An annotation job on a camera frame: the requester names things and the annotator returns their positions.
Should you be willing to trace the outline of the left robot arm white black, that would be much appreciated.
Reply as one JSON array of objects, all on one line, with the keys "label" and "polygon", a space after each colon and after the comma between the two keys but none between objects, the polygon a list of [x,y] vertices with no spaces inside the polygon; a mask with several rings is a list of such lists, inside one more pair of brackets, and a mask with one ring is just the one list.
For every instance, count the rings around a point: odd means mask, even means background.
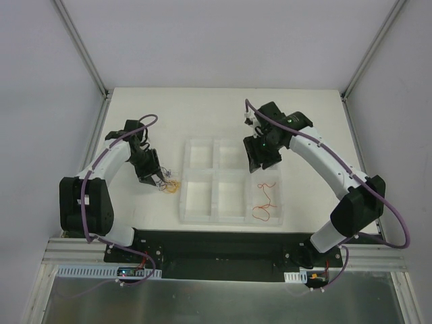
[{"label": "left robot arm white black", "polygon": [[156,121],[155,114],[126,120],[123,129],[106,135],[103,149],[87,167],[59,183],[62,230],[82,234],[89,242],[117,244],[129,263],[141,258],[143,247],[134,240],[133,227],[115,220],[109,185],[125,163],[134,168],[141,184],[160,187],[165,182],[157,151],[148,143],[148,128]]}]

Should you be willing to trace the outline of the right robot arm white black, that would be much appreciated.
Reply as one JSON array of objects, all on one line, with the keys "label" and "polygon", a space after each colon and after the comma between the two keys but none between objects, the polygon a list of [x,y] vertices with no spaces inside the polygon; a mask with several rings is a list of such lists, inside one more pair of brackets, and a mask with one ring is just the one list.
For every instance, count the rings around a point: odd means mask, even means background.
[{"label": "right robot arm white black", "polygon": [[357,235],[383,214],[385,182],[356,171],[323,142],[312,121],[297,111],[282,113],[274,102],[255,109],[245,102],[245,123],[253,134],[243,139],[249,171],[269,169],[281,162],[286,148],[302,157],[329,185],[339,203],[329,221],[291,254],[291,261],[312,269],[327,260],[328,252]]}]

